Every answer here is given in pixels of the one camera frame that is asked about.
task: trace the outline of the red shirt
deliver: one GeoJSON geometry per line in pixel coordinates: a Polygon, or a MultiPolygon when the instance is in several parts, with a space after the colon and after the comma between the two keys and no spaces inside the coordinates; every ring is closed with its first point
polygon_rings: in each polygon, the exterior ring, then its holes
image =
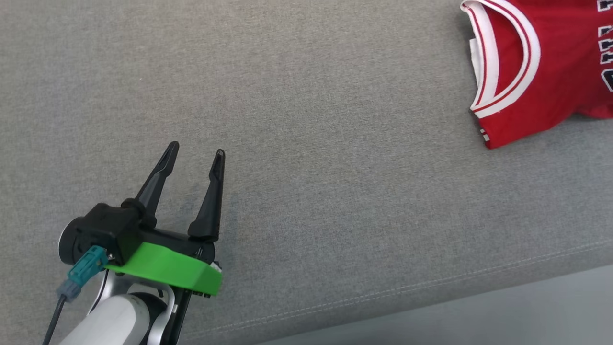
{"type": "Polygon", "coordinates": [[[613,117],[613,0],[464,1],[488,148],[574,112],[613,117]]]}

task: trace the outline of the gray fabric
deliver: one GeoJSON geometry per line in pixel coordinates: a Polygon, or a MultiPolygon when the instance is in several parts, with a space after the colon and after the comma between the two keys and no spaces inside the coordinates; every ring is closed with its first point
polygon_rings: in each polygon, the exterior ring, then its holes
{"type": "MultiPolygon", "coordinates": [[[[249,344],[613,262],[613,122],[489,151],[458,1],[0,6],[0,343],[38,343],[63,226],[181,150],[185,231],[227,153],[221,294],[183,344],[249,344]]],[[[97,287],[68,305],[55,341],[97,287]]]]}

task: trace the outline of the green plastic bracket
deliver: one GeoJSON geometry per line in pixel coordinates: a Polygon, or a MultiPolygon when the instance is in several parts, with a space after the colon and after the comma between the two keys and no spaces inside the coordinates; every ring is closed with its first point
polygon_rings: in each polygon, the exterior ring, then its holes
{"type": "Polygon", "coordinates": [[[221,285],[221,272],[209,264],[148,242],[143,242],[125,265],[104,267],[211,296],[217,296],[221,285]]]}

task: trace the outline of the teal connector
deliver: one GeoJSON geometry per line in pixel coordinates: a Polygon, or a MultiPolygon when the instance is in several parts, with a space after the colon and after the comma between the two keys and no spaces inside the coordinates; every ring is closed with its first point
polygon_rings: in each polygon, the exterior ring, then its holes
{"type": "Polygon", "coordinates": [[[91,246],[68,272],[68,279],[83,287],[88,280],[103,271],[108,263],[106,250],[100,246],[91,246]]]}

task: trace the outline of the robotic arm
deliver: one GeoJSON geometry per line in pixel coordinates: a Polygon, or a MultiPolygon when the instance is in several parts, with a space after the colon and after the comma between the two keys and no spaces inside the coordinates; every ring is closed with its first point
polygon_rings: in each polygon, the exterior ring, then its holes
{"type": "MultiPolygon", "coordinates": [[[[226,156],[217,151],[207,194],[183,235],[155,227],[159,198],[178,149],[178,142],[170,143],[135,198],[120,207],[97,204],[62,232],[59,257],[74,265],[69,279],[95,250],[102,254],[97,264],[104,277],[88,315],[60,345],[175,345],[191,296],[217,295],[222,275],[214,242],[219,239],[226,156]],[[133,285],[158,293],[129,293],[133,285]]],[[[74,298],[62,291],[43,344],[50,341],[64,301],[74,298]]]]}

